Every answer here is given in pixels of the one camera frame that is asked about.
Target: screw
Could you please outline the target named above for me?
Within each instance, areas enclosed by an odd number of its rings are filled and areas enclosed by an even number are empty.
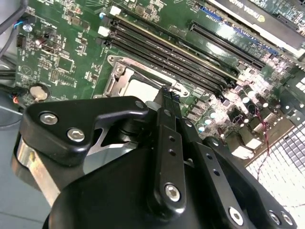
[[[215,146],[219,146],[218,142],[215,139],[212,139],[211,142],[215,145]]]
[[[239,211],[237,211],[233,207],[229,207],[229,214],[237,225],[239,225],[239,226],[243,225],[244,220],[243,220],[242,215],[239,213]]]
[[[188,127],[192,127],[192,123],[191,123],[189,120],[185,120],[185,124],[186,124]]]
[[[58,118],[54,114],[44,113],[40,115],[40,121],[46,125],[54,125],[58,122]]]
[[[117,73],[122,73],[123,72],[123,68],[122,67],[117,67],[115,70],[116,70]]]
[[[280,225],[281,221],[279,220],[279,218],[276,216],[276,214],[272,211],[269,211],[269,215],[271,216],[271,219],[277,224]]]
[[[143,109],[144,106],[143,106],[143,103],[141,103],[140,101],[135,101],[135,104],[137,105],[137,107]]]
[[[177,202],[180,199],[180,192],[174,185],[165,186],[165,193],[173,202]]]
[[[171,115],[171,112],[170,112],[169,110],[164,110],[164,113],[165,113],[167,116],[170,116],[170,117],[172,116],[172,115]]]
[[[71,139],[73,142],[81,142],[85,139],[85,134],[82,130],[73,128],[68,130],[67,136],[69,139]]]
[[[33,27],[30,24],[25,24],[25,25],[23,25],[22,28],[26,32],[32,32],[33,31]]]
[[[284,212],[282,212],[282,216],[284,218],[284,220],[289,224],[289,225],[293,225],[292,220],[290,219],[289,216],[287,216]]]

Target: black cable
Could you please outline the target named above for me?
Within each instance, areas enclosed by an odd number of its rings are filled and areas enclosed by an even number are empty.
[[[5,45],[3,46],[3,48],[0,51],[0,59],[2,58],[4,53],[7,51],[7,49],[9,48],[10,44],[12,43],[13,39],[17,36],[17,34],[18,34],[17,29],[15,29],[13,27],[11,32],[10,32],[10,36],[9,36],[7,42],[5,43]]]
[[[2,56],[0,59],[10,69],[16,69],[16,65],[10,61],[6,56]]]
[[[20,0],[19,8],[0,25],[0,35],[22,17],[28,4],[29,0]]]
[[[0,70],[0,76],[2,75],[14,75],[16,72],[12,70]]]
[[[10,74],[10,75],[1,75],[0,74],[0,80],[15,80],[16,75],[15,74]]]

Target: cable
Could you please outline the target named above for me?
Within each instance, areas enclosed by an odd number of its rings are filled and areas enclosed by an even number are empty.
[[[7,51],[7,49],[9,48],[10,44],[12,43],[13,39],[17,36],[17,34],[18,34],[17,29],[13,28],[10,32],[8,41],[5,43],[5,45],[3,46],[3,48],[0,51],[0,59],[2,58],[4,53]]]
[[[265,161],[267,160],[267,158],[270,156],[270,148],[269,148],[269,140],[268,140],[268,135],[267,135],[267,123],[262,119],[261,114],[259,113],[259,111],[257,111],[256,113],[257,117],[259,118],[259,120],[261,121],[263,127],[264,127],[264,136],[265,136],[265,142],[267,144],[267,155],[264,158],[264,160],[262,161],[261,165],[258,167],[257,170],[257,180],[259,181],[259,174],[261,172],[261,169],[265,163]]]
[[[0,35],[22,17],[28,4],[29,0],[20,0],[19,8],[0,25]]]
[[[16,75],[15,74],[10,74],[10,75],[1,75],[0,74],[0,80],[15,80]]]

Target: pcie slot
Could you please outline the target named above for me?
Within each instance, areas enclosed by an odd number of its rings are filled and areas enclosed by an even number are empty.
[[[131,25],[129,22],[126,22],[126,21],[122,20],[121,18],[119,18],[119,19],[120,19],[119,21],[113,22],[113,25],[115,27],[120,27],[123,30],[127,30],[130,32],[139,34],[142,37],[145,37],[147,40],[150,40],[151,42],[156,43],[157,46],[162,47],[163,49],[170,50],[170,52],[175,54],[176,56],[181,56],[184,59],[186,59],[192,63],[196,63],[197,65],[201,66],[206,71],[209,71],[214,75],[222,77],[227,83],[232,82],[232,79],[235,79],[230,74],[228,74],[220,69],[217,69],[215,66],[211,65],[210,63],[203,62],[202,60],[189,55],[185,51],[180,50],[178,47],[174,47],[172,44],[166,43],[165,41],[155,37],[153,34],[148,34],[145,31],[137,28],[135,25]]]
[[[224,38],[218,36],[212,31],[209,31],[208,29],[204,28],[203,26],[199,25],[195,21],[192,21],[192,25],[190,28],[190,31],[205,40],[207,40],[209,43],[223,49],[227,53],[233,54],[237,56],[241,61],[247,63],[248,65],[258,69],[262,70],[263,67],[265,67],[265,63],[259,60],[258,58],[247,54],[239,47],[235,46],[234,44],[226,41]]]
[[[191,65],[188,65],[184,59],[180,59],[180,60],[175,59],[173,56],[171,56],[171,52],[164,53],[160,49],[158,49],[158,47],[151,46],[150,43],[142,41],[122,31],[116,31],[115,38],[121,39],[121,41],[124,41],[126,43],[127,42],[131,43],[132,46],[135,47],[136,49],[142,48],[143,52],[146,52],[150,56],[155,56],[160,58],[160,61],[162,61],[165,64],[179,67],[179,69],[183,71],[185,74],[197,75],[197,77],[200,76],[204,78],[205,81],[213,85],[215,88],[219,86],[221,86],[220,90],[228,88],[228,85],[222,79],[213,78],[211,76],[205,75],[203,72],[193,68]]]
[[[193,53],[195,56],[199,56],[200,58],[205,59],[205,61],[207,61],[209,63],[211,63],[211,60],[212,60],[212,62],[218,62],[219,63],[218,67],[221,66],[221,67],[224,67],[227,70],[229,70],[231,72],[231,74],[233,75],[234,79],[236,79],[235,76],[238,76],[239,71],[236,68],[230,66],[229,64],[227,64],[227,63],[225,63],[225,62],[223,62],[223,61],[221,61],[219,59],[217,59],[215,56],[209,54],[208,52],[205,52],[203,50],[198,49],[196,46],[192,45],[191,43],[181,39],[179,36],[173,34],[170,31],[167,31],[166,29],[162,28],[161,26],[159,26],[159,25],[157,25],[157,24],[155,24],[155,23],[153,23],[151,21],[148,21],[148,20],[144,19],[143,17],[140,17],[138,14],[136,14],[136,13],[134,13],[134,12],[128,10],[128,9],[122,9],[122,10],[123,10],[124,13],[126,13],[128,15],[131,15],[132,17],[134,17],[137,20],[145,23],[146,25],[156,29],[157,31],[160,31],[160,32],[162,32],[164,34],[169,35],[177,43],[182,42],[184,45],[190,47],[192,50],[195,50],[195,53]]]
[[[182,79],[186,79],[190,83],[192,83],[194,85],[198,85],[198,86],[202,87],[203,89],[205,89],[206,91],[214,94],[217,98],[224,99],[224,96],[222,95],[222,92],[220,90],[215,89],[215,88],[211,87],[210,85],[206,84],[205,82],[200,81],[200,79],[196,80],[192,77],[189,77],[188,75],[180,72],[178,69],[170,67],[166,64],[162,64],[158,59],[153,58],[151,56],[147,56],[147,54],[145,54],[144,52],[136,50],[133,47],[129,46],[128,44],[122,43],[121,41],[118,41],[118,40],[112,40],[109,45],[119,48],[122,51],[125,51],[131,55],[141,58],[142,60],[150,63],[152,65],[152,67],[156,68],[159,71],[166,71],[171,75],[175,75],[175,76],[181,77]]]

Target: electrolytic capacitor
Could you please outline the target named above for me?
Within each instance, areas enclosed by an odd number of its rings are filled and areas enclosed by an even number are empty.
[[[263,107],[267,107],[269,105],[269,103],[262,96],[257,95],[256,98]]]
[[[210,118],[215,119],[217,116],[217,113],[214,109],[211,109],[211,110],[209,110],[209,115],[210,115]]]
[[[241,98],[243,104],[246,104],[250,101],[250,98],[244,92],[241,92],[239,97]]]
[[[204,127],[203,124],[198,124],[197,129],[198,129],[198,132],[199,132],[199,133],[202,133],[202,132],[205,131],[205,127]]]
[[[35,40],[35,44],[38,48],[41,48],[42,44],[46,42],[44,37],[39,37]]]
[[[255,96],[255,91],[253,91],[253,89],[249,85],[244,86],[244,91],[250,98],[253,98]]]
[[[203,122],[204,122],[204,124],[209,125],[212,123],[212,120],[210,119],[210,117],[206,116],[203,118]]]
[[[220,137],[224,137],[224,131],[222,130],[222,128],[217,128],[217,133],[219,134]]]

